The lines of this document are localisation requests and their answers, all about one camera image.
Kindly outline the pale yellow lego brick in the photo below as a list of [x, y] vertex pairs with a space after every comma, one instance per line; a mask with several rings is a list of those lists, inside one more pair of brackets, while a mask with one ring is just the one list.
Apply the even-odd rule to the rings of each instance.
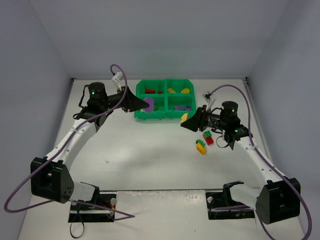
[[185, 122], [185, 121], [188, 119], [188, 115], [189, 115], [188, 113], [183, 114], [183, 115], [181, 116], [180, 122], [181, 122], [181, 123]]

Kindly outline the green square lego brick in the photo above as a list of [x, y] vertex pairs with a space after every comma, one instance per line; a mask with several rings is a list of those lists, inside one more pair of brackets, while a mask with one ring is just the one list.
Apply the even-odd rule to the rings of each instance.
[[208, 130], [208, 131], [204, 131], [203, 134], [202, 134], [203, 138], [204, 139], [207, 139], [207, 138], [211, 138], [212, 137], [212, 134], [211, 132]]

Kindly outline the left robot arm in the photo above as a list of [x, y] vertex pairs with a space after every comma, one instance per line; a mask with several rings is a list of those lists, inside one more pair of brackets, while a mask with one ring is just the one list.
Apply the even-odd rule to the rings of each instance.
[[150, 103], [135, 96], [125, 86], [113, 95], [107, 95], [102, 82], [88, 84], [85, 88], [89, 99], [75, 115], [72, 128], [50, 153], [43, 158], [34, 158], [30, 164], [31, 193], [34, 196], [62, 204], [68, 201], [96, 202], [99, 187], [73, 181], [70, 169], [74, 160], [114, 110], [131, 113], [150, 107]]

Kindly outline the purple curved lego brick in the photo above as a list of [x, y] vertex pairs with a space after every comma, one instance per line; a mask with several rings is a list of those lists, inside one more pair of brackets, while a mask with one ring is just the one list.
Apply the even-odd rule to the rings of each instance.
[[175, 111], [184, 111], [185, 107], [183, 105], [176, 105], [173, 109]]

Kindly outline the purple flower lego brick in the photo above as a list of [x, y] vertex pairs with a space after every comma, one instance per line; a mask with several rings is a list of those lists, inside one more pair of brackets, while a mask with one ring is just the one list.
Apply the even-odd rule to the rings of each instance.
[[152, 97], [145, 97], [144, 102], [148, 103], [148, 107], [144, 108], [146, 113], [152, 113], [154, 111], [155, 101]]

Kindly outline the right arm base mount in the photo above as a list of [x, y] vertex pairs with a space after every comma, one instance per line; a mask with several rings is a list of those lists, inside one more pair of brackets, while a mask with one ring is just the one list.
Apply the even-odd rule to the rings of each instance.
[[230, 188], [243, 184], [242, 181], [234, 181], [224, 184], [221, 191], [205, 192], [209, 220], [243, 220], [255, 218], [255, 213], [251, 208], [231, 198]]

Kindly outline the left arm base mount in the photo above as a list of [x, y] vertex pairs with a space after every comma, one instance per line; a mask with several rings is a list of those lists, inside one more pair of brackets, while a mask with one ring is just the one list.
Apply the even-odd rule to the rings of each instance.
[[[101, 192], [95, 205], [115, 209], [117, 194], [115, 192]], [[84, 204], [71, 205], [69, 209], [69, 223], [113, 223], [115, 214], [107, 209]]]

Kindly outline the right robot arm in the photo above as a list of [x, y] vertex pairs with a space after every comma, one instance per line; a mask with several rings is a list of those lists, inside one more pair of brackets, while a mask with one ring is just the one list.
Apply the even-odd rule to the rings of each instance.
[[210, 112], [203, 105], [193, 116], [184, 114], [180, 125], [193, 132], [203, 132], [206, 128], [220, 130], [227, 146], [253, 171], [259, 184], [258, 189], [242, 181], [224, 184], [222, 193], [227, 207], [240, 204], [248, 206], [267, 225], [300, 214], [300, 199], [297, 196], [301, 192], [300, 183], [296, 178], [284, 176], [264, 154], [257, 152], [253, 135], [238, 117], [236, 102], [223, 102], [219, 114]]

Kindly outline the red square lego brick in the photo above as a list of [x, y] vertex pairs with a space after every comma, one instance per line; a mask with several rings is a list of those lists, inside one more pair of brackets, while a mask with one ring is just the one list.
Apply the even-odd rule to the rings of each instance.
[[207, 144], [208, 146], [211, 146], [211, 145], [214, 144], [214, 140], [213, 140], [213, 138], [212, 138], [211, 136], [205, 137], [204, 140], [205, 140], [205, 142], [206, 142], [206, 144]]

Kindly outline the orange lego brick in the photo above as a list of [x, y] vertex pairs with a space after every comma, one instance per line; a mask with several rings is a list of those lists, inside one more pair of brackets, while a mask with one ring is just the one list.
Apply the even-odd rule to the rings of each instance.
[[191, 90], [189, 88], [184, 88], [184, 89], [181, 90], [181, 93], [182, 94], [190, 94]]

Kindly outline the yellow lego plate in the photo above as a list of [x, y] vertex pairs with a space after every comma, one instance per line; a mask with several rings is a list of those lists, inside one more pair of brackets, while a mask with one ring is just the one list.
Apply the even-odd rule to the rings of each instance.
[[167, 92], [168, 92], [168, 93], [171, 93], [171, 94], [176, 93], [176, 91], [175, 91], [173, 88], [171, 88], [171, 87], [169, 87], [169, 88], [167, 89]]

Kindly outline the red arch lego brick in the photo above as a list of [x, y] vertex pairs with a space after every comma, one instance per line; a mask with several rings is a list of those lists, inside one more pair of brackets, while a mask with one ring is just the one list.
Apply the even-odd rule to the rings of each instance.
[[154, 89], [146, 88], [146, 89], [145, 89], [145, 93], [146, 93], [146, 94], [155, 94], [156, 91], [155, 91]]

